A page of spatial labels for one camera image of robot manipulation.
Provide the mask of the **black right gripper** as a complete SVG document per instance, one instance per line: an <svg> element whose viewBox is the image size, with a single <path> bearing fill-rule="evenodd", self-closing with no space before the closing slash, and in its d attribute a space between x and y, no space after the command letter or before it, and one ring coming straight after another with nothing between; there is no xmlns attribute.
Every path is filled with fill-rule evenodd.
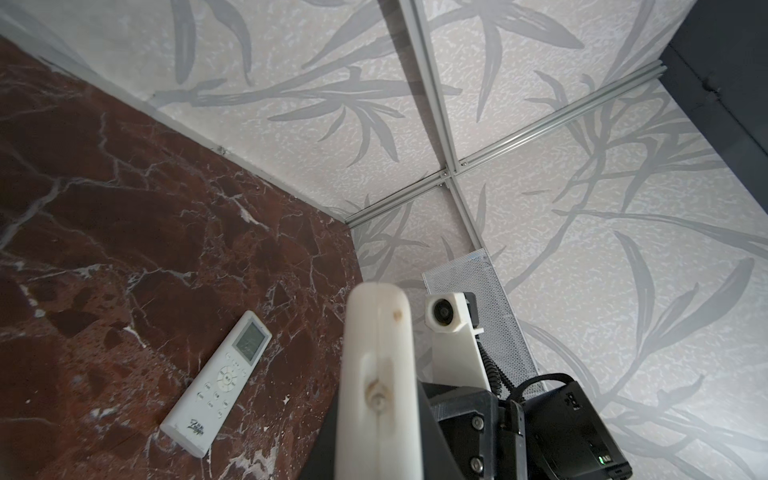
<svg viewBox="0 0 768 480"><path fill-rule="evenodd" d="M423 383L463 479L526 479L522 406L490 391Z"/></svg>

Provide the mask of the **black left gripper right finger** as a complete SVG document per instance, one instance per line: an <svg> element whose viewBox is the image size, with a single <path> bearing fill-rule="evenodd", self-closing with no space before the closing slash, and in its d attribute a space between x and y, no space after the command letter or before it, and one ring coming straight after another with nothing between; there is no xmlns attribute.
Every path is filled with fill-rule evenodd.
<svg viewBox="0 0 768 480"><path fill-rule="evenodd" d="M435 420L429 398L421 381L417 381L422 464L425 479L463 479L443 432Z"/></svg>

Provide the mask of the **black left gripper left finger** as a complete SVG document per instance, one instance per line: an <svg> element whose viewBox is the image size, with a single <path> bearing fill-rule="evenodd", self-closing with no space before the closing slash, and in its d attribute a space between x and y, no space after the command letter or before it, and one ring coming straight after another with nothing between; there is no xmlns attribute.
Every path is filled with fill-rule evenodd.
<svg viewBox="0 0 768 480"><path fill-rule="evenodd" d="M334 479L337 422L338 392L335 392L299 480Z"/></svg>

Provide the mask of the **white remote being unloaded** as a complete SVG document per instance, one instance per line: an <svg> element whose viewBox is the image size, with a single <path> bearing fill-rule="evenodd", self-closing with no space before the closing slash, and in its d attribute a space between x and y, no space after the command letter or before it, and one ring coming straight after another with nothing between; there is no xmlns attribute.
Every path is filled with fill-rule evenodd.
<svg viewBox="0 0 768 480"><path fill-rule="evenodd" d="M362 283L347 302L334 477L424 477L411 310L393 284Z"/></svg>

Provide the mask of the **white remote with display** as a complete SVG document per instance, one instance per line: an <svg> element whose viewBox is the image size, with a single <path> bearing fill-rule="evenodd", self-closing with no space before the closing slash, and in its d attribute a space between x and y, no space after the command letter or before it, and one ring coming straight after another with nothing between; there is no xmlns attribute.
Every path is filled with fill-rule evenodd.
<svg viewBox="0 0 768 480"><path fill-rule="evenodd" d="M258 316L245 312L165 417L160 430L193 457L204 457L271 339L271 332Z"/></svg>

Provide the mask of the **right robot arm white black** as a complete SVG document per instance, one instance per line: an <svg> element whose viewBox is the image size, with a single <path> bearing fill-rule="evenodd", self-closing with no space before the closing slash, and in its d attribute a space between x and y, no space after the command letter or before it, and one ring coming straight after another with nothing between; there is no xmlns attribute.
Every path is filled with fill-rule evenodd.
<svg viewBox="0 0 768 480"><path fill-rule="evenodd" d="M427 479L629 479L633 469L581 386L517 402L423 383Z"/></svg>

